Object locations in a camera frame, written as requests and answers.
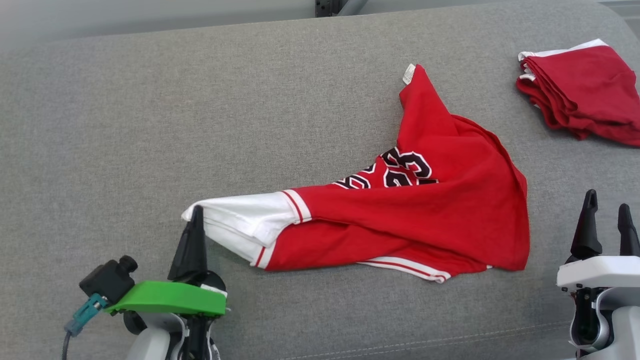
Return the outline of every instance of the teal connector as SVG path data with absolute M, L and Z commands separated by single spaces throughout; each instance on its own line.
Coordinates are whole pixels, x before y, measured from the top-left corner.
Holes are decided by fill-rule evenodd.
M 78 336 L 82 328 L 89 322 L 101 309 L 107 306 L 107 300 L 98 294 L 93 294 L 74 314 L 74 319 L 65 325 L 65 331 L 70 333 L 72 337 Z

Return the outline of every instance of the green plastic part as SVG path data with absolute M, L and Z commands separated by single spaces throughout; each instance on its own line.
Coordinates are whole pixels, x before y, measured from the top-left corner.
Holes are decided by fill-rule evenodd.
M 178 315 L 225 314 L 227 298 L 220 293 L 183 282 L 143 281 L 135 284 L 120 301 L 105 308 L 107 313 L 120 310 Z

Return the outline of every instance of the robotic arm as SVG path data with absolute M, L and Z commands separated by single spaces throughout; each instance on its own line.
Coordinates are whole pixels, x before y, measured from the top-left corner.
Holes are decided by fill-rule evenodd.
M 627 204 L 618 210 L 620 255 L 601 256 L 596 233 L 598 198 L 589 190 L 557 285 L 571 294 L 570 343 L 576 359 L 640 360 L 640 242 Z
M 129 256 L 98 266 L 80 282 L 89 296 L 65 326 L 70 337 L 99 311 L 124 314 L 127 329 L 138 335 L 127 360 L 219 360 L 213 342 L 215 319 L 226 310 L 227 292 L 220 276 L 207 267 L 203 209 L 195 207 L 182 232 L 168 280 L 135 284 L 138 264 Z

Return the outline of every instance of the white fabric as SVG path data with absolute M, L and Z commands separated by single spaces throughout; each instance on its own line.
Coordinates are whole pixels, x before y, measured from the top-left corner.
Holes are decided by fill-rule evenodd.
M 521 51 L 518 54 L 518 61 L 522 62 L 522 60 L 530 56 L 539 56 L 539 57 L 551 56 L 551 55 L 566 53 L 567 51 L 586 49 L 587 47 L 594 47 L 594 46 L 609 46 L 609 45 L 607 45 L 604 41 L 598 38 L 589 42 L 585 42 L 580 45 L 576 45 L 571 49 L 547 50 L 547 51 L 540 51 L 538 53 L 534 53 L 532 51 Z M 525 72 L 524 74 L 520 75 L 520 79 L 526 79 L 529 81 L 534 81 L 536 79 L 536 75 L 531 72 L 531 69 L 527 67 L 527 64 L 524 64 L 524 72 Z
M 416 263 L 403 258 L 395 258 L 392 256 L 380 256 L 368 261 L 363 261 L 358 264 L 375 266 L 378 268 L 387 268 L 406 272 L 417 277 L 421 277 L 425 280 L 435 281 L 438 284 L 442 284 L 449 278 L 451 274 L 446 271 L 436 270 L 430 266 Z
M 287 194 L 275 192 L 201 200 L 185 210 L 182 218 L 191 220 L 193 207 L 202 206 L 205 234 L 253 266 L 264 268 L 282 230 L 300 223 L 299 213 L 303 221 L 311 219 L 302 198 L 293 190 L 287 190 Z

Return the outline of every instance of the white tag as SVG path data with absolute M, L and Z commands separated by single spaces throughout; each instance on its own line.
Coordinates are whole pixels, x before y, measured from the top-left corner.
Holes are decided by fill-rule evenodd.
M 415 71 L 415 65 L 409 64 L 409 67 L 406 68 L 406 71 L 402 76 L 402 81 L 404 81 L 405 84 L 409 85 L 409 83 L 411 82 L 411 79 L 413 78 L 413 71 Z
M 202 285 L 200 285 L 200 288 L 201 289 L 205 289 L 205 290 L 209 290 L 209 291 L 213 291 L 215 293 L 220 293 L 220 294 L 224 295 L 225 298 L 227 297 L 227 292 L 226 291 L 222 291 L 222 290 L 220 290 L 218 288 L 214 288 L 213 286 L 202 284 Z

